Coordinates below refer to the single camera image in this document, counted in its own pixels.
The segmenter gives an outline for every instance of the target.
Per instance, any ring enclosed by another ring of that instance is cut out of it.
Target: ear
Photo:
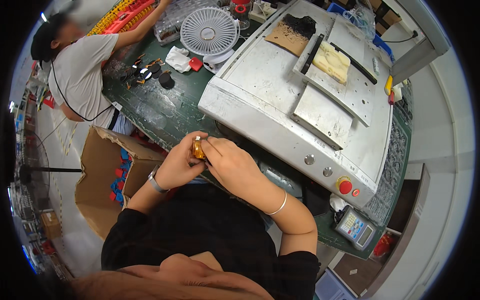
[[[58,41],[57,39],[54,39],[54,40],[50,43],[50,48],[55,49],[55,48],[58,47],[59,45],[60,45],[60,41]]]

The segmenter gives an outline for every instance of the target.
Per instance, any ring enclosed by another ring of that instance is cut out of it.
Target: workbench
[[[248,36],[259,27],[259,23],[251,21],[250,28],[242,31],[241,34],[248,38]],[[240,38],[234,49],[238,49],[243,42],[244,40]],[[142,65],[157,58],[164,60],[172,46],[184,48],[179,40],[166,46],[160,46],[153,33],[151,33],[140,43],[114,53],[103,70],[103,94],[112,103],[117,102],[119,104],[117,108],[120,108],[121,112],[128,119],[146,133],[150,139],[167,151],[178,144],[187,133],[196,130],[207,132],[210,136],[226,136],[232,139],[239,147],[252,155],[262,173],[272,182],[301,200],[301,186],[305,178],[303,174],[248,139],[235,134],[222,124],[205,116],[198,110],[197,105],[200,97],[208,81],[214,76],[207,69],[201,68],[199,72],[192,70],[179,73],[167,64],[164,65],[162,70],[170,69],[171,77],[175,81],[174,88],[170,90],[162,88],[158,80],[150,80],[143,85],[141,84],[136,88],[128,90],[126,83],[122,83],[119,80],[122,72],[129,68],[138,56],[145,53],[145,56],[142,57]],[[411,97],[410,87],[407,86],[405,89],[406,93],[404,94]],[[394,108],[394,122],[397,127],[401,128],[401,131],[403,131],[406,137],[406,153],[402,164],[403,168],[399,174],[400,181],[394,201],[386,207],[388,209],[386,212],[387,217],[382,222],[374,222],[377,231],[372,242],[366,250],[362,252],[356,250],[345,238],[334,231],[335,226],[332,211],[315,218],[319,242],[362,259],[367,259],[377,241],[382,236],[400,192],[410,148],[411,129],[399,111],[396,105],[396,108]],[[202,173],[202,176],[213,184],[221,187],[218,181],[208,171]],[[366,205],[368,209],[365,212],[360,211],[360,213],[370,220],[369,212],[374,211],[376,205],[376,203],[369,203]]]

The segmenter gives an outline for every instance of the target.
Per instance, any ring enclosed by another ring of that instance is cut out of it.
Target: black shirt
[[[125,209],[102,249],[102,269],[160,265],[175,253],[210,251],[223,270],[246,276],[275,299],[313,298],[318,259],[277,256],[259,213],[210,184],[181,187],[149,216]]]

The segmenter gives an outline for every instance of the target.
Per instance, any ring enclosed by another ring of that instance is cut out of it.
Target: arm
[[[60,109],[65,114],[65,117],[67,117],[67,119],[69,120],[76,121],[76,122],[85,121],[84,119],[82,119],[82,117],[80,117],[73,110],[71,110],[70,107],[66,106],[65,103],[60,104]]]
[[[283,189],[269,181],[252,157],[233,142],[210,137],[202,141],[202,150],[212,163],[207,164],[212,175],[232,194],[266,213],[283,204]],[[316,254],[317,226],[300,201],[287,194],[285,206],[271,217],[283,232],[279,255],[296,251]]]
[[[144,20],[142,20],[140,24],[138,24],[137,28],[131,31],[119,33],[119,38],[115,44],[115,47],[113,48],[113,51],[140,42],[148,30],[155,25],[169,4],[170,0],[161,0],[160,4],[153,10],[153,12],[151,12]]]
[[[200,131],[191,132],[172,148],[155,174],[155,181],[162,189],[169,190],[187,184],[205,170],[205,163],[192,157],[192,139],[195,136],[205,138],[207,135]],[[157,192],[147,181],[133,195],[127,207],[147,215],[164,199],[165,195]]]

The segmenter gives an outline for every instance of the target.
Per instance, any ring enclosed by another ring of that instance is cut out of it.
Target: standing fan
[[[219,8],[192,12],[183,21],[180,41],[191,52],[212,56],[232,49],[240,36],[239,22]]]
[[[50,168],[45,147],[35,132],[17,132],[17,158],[13,186],[19,195],[17,208],[23,220],[48,208],[50,172],[82,172],[81,169]]]

